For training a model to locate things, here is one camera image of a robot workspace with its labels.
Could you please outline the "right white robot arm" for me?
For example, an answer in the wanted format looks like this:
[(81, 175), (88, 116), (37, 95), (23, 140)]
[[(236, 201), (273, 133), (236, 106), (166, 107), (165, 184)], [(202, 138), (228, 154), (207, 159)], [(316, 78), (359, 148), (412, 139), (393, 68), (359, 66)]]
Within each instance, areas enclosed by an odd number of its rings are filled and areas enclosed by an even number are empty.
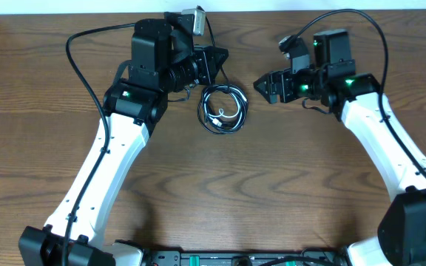
[(357, 137), (384, 180), (391, 205), (373, 238), (345, 249), (341, 264), (426, 264), (426, 156), (396, 119), (370, 73), (357, 74), (348, 32), (314, 34), (316, 62), (301, 38), (286, 56), (291, 65), (254, 82), (269, 102), (320, 100)]

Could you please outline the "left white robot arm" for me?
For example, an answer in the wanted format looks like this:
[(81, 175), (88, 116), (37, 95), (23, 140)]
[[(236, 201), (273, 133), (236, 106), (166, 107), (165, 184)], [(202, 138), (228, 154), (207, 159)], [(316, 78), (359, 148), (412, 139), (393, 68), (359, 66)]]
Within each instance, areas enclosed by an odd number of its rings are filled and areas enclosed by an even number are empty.
[(132, 28), (131, 58), (119, 65), (105, 95), (95, 99), (100, 124), (84, 164), (44, 227), (26, 227), (18, 241), (26, 265), (143, 263), (142, 249), (131, 242), (104, 243), (114, 202), (165, 113), (169, 94), (211, 86), (229, 53), (194, 42), (210, 29), (199, 10), (142, 19)]

